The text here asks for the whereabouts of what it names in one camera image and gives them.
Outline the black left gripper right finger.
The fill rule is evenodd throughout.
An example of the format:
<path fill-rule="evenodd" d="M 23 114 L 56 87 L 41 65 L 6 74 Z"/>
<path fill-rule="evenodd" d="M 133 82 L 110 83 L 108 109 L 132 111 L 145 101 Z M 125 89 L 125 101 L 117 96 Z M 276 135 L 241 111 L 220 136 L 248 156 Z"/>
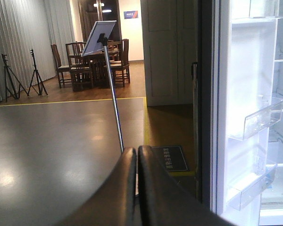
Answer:
<path fill-rule="evenodd" d="M 138 148 L 138 189 L 144 226 L 229 226 L 166 172 L 151 147 Z"/>

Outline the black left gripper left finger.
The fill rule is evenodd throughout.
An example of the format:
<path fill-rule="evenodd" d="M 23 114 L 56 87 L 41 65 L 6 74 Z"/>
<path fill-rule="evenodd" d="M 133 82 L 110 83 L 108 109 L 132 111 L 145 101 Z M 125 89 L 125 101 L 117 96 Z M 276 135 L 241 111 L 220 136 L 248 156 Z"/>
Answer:
<path fill-rule="evenodd" d="M 58 226 L 132 226 L 136 187 L 136 150 L 124 149 L 98 190 Z"/>

